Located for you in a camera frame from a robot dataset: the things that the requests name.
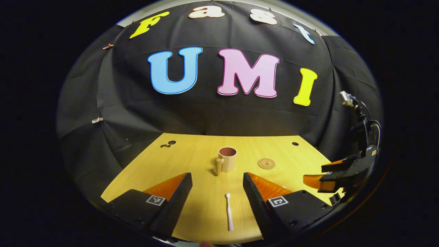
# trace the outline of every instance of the cable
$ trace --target cable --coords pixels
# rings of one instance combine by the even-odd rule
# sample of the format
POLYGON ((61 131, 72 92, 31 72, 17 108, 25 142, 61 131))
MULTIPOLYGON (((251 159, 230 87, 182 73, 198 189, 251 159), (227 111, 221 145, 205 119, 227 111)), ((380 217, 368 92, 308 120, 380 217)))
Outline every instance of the cable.
POLYGON ((363 101, 361 101, 361 100, 358 100, 358 102, 360 102, 361 104, 364 105, 364 107, 366 108, 367 113, 369 114, 369 119, 371 119, 372 116, 371 116, 371 113, 369 112, 369 109, 367 108, 366 104, 363 101))
POLYGON ((371 120, 371 122, 375 123, 375 124, 372 124, 371 127, 372 126, 376 126, 378 128, 378 144, 377 144, 377 147, 379 147, 380 146, 380 137, 381 137, 381 124, 377 120, 371 120))

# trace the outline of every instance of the letter m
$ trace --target letter m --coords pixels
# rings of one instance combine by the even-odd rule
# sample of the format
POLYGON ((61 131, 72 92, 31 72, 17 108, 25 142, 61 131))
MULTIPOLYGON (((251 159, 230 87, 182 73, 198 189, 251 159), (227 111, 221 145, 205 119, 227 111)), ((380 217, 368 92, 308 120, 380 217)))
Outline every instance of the letter m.
POLYGON ((273 98, 277 95, 274 89, 276 79, 276 65, 279 59, 273 55, 262 54, 253 67, 240 50, 222 49, 218 54, 224 58, 223 84, 217 92, 222 95, 237 94, 239 89, 235 86, 235 75, 245 94, 249 94, 259 78, 259 85, 254 93, 257 96, 273 98))

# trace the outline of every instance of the blue letter u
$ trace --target blue letter u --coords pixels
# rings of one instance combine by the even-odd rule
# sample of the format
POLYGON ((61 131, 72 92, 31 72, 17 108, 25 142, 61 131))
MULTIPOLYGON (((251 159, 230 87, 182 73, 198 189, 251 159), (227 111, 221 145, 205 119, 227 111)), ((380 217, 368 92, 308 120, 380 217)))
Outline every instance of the blue letter u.
POLYGON ((191 89, 197 81, 197 58, 202 52, 201 47, 183 48, 178 52, 184 57, 184 76, 180 81, 168 79, 168 58, 172 56, 172 52, 162 51, 149 56, 154 89, 162 94, 179 94, 191 89))

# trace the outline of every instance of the beige mug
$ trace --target beige mug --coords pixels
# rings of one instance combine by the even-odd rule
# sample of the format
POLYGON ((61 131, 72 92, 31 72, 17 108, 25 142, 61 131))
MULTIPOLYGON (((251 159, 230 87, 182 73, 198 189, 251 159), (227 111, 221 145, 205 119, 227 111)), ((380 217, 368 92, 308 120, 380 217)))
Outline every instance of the beige mug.
POLYGON ((238 151, 232 147, 222 147, 218 150, 218 158, 223 159, 222 172, 230 172, 235 168, 238 151))

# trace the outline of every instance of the wooden table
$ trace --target wooden table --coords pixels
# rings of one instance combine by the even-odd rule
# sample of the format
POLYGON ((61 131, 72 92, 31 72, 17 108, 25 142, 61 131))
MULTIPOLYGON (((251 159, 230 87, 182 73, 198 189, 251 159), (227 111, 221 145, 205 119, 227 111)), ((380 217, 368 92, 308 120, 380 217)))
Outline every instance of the wooden table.
POLYGON ((332 194, 317 193, 303 184, 304 174, 322 174, 320 166, 330 161, 300 136, 207 136, 163 133, 137 156, 106 188, 101 197, 110 202, 129 189, 144 191, 185 172, 192 173, 192 190, 172 234, 187 241, 213 244, 245 243, 262 239, 242 187, 243 173, 251 172, 295 192, 306 189, 331 204, 332 194), (160 146, 176 141, 171 147, 160 146), (215 176, 218 149, 237 150, 235 169, 215 176), (265 170, 257 162, 275 161, 265 170), (227 228, 227 200, 230 193, 235 230, 227 228))

